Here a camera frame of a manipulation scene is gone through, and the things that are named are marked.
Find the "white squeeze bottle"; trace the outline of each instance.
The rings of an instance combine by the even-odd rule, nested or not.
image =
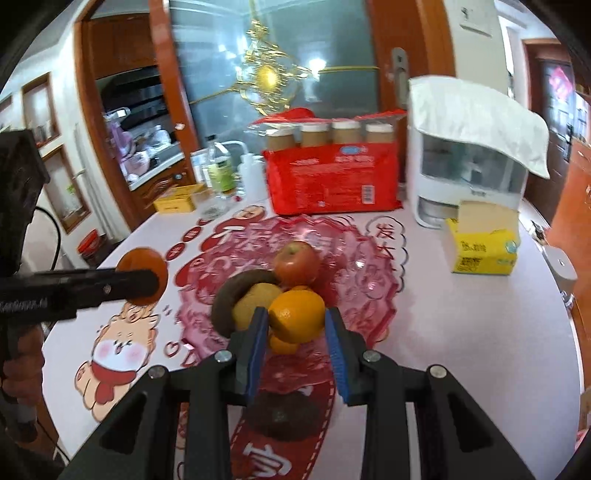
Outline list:
[[[249,202],[261,202],[269,198],[267,178],[265,176],[265,162],[255,158],[252,153],[240,157],[242,163],[238,167],[246,199]]]

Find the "metal screw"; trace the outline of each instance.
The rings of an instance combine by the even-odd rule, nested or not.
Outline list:
[[[153,367],[150,367],[150,369],[148,370],[148,376],[152,379],[162,378],[165,373],[166,368],[164,368],[162,365],[154,365]]]
[[[363,352],[363,360],[365,360],[366,362],[369,362],[371,364],[374,362],[377,362],[381,358],[382,358],[382,355],[380,355],[375,350],[366,350],[365,352]]]
[[[223,364],[225,362],[229,362],[230,360],[232,360],[232,352],[229,350],[220,350],[219,352],[216,352],[214,358],[216,359],[216,361]]]
[[[429,369],[429,373],[435,378],[445,378],[447,376],[447,370],[445,370],[445,367],[442,367],[441,365],[433,365]]]

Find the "golden decoration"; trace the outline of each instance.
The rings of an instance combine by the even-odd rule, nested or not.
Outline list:
[[[190,105],[204,102],[229,92],[238,92],[263,116],[279,113],[290,108],[290,103],[301,88],[301,81],[322,73],[350,72],[356,70],[379,70],[374,66],[327,67],[312,72],[299,66],[278,45],[267,38],[269,29],[257,19],[254,0],[249,0],[251,26],[246,34],[251,44],[244,55],[240,67],[236,68],[236,82],[229,88],[212,93],[189,102]]]

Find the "cardboard box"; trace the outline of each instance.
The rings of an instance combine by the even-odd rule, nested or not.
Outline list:
[[[203,183],[172,188],[154,201],[154,207],[160,213],[193,212],[197,206],[194,204],[191,196],[204,191],[206,188],[206,185]]]
[[[462,202],[447,219],[442,243],[454,273],[510,275],[517,262],[519,213],[501,205]]]

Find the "white cloth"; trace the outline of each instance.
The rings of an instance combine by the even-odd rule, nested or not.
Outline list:
[[[542,117],[484,85],[453,77],[410,80],[411,122],[422,134],[481,145],[549,179],[548,126]]]

